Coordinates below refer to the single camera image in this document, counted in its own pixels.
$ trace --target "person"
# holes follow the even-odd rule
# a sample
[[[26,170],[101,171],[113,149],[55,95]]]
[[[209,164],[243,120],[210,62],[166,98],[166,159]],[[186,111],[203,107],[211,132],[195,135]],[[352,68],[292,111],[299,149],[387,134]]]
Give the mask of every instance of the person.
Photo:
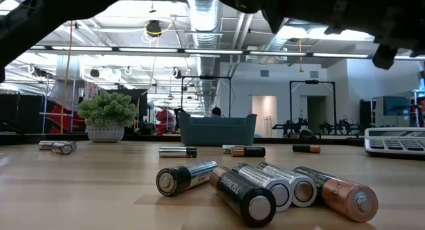
[[[214,107],[211,114],[213,117],[221,117],[221,109],[219,107]]]

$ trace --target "doorway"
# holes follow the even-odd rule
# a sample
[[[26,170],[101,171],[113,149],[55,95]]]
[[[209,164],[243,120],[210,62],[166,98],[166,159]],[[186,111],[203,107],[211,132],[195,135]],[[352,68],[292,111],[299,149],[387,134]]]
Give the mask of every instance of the doorway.
[[[259,135],[261,138],[278,136],[277,131],[272,130],[278,117],[276,96],[252,96],[252,113],[257,115],[255,135]]]
[[[307,96],[308,128],[320,132],[319,125],[326,121],[326,96]]]

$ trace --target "aa battery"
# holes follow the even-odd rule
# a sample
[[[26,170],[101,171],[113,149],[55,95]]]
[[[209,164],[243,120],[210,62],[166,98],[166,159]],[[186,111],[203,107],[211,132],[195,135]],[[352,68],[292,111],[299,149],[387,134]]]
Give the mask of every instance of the aa battery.
[[[270,190],[276,200],[277,212],[285,211],[290,207],[293,198],[292,188],[285,179],[266,174],[245,163],[239,163],[232,170],[255,185]]]
[[[293,191],[294,198],[292,199],[292,203],[295,206],[309,207],[314,203],[317,190],[314,181],[310,177],[266,162],[259,163],[257,168],[269,175],[281,177],[288,181]]]
[[[68,155],[74,151],[72,143],[55,142],[52,144],[52,151],[57,154]]]
[[[365,223],[377,214],[378,199],[371,188],[306,167],[294,171],[315,182],[317,199],[352,220]]]
[[[39,150],[52,150],[52,145],[55,142],[72,144],[73,151],[77,149],[77,145],[75,141],[50,141],[50,140],[42,140],[39,142]]]
[[[276,213],[276,200],[269,190],[226,167],[214,169],[210,185],[249,227],[264,227]]]
[[[235,146],[232,148],[232,157],[259,157],[266,155],[266,149],[262,146]]]
[[[320,154],[320,146],[307,145],[307,144],[294,144],[292,151],[299,153],[313,153]]]
[[[164,168],[157,174],[157,189],[162,195],[173,197],[187,189],[208,182],[211,172],[217,166],[215,161],[208,161]]]
[[[223,154],[232,154],[232,149],[235,146],[229,146],[229,145],[224,145],[223,148]]]
[[[161,147],[159,149],[160,158],[196,158],[196,147]]]

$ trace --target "wooden table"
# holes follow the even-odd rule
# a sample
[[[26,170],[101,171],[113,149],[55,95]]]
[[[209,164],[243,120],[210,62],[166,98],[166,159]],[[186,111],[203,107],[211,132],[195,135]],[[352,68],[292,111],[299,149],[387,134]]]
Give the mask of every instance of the wooden table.
[[[197,159],[158,158],[160,146],[176,145],[78,142],[69,156],[37,145],[0,147],[0,229],[243,229],[209,184],[175,198],[157,191],[161,168],[206,160],[227,167],[264,160],[291,169],[307,166],[369,185],[378,195],[378,214],[369,223],[353,223],[325,207],[291,207],[266,229],[425,229],[424,162],[370,158],[349,146],[301,154],[269,145],[265,159],[232,158],[221,148],[198,148]]]

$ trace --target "green plant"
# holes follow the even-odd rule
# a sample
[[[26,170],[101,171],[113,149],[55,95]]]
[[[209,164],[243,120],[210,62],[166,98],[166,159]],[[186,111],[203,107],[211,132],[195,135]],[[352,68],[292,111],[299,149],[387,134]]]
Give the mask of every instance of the green plant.
[[[95,126],[112,126],[117,123],[130,127],[137,116],[137,110],[130,101],[131,96],[101,91],[91,100],[81,102],[78,115],[85,118],[87,124]]]

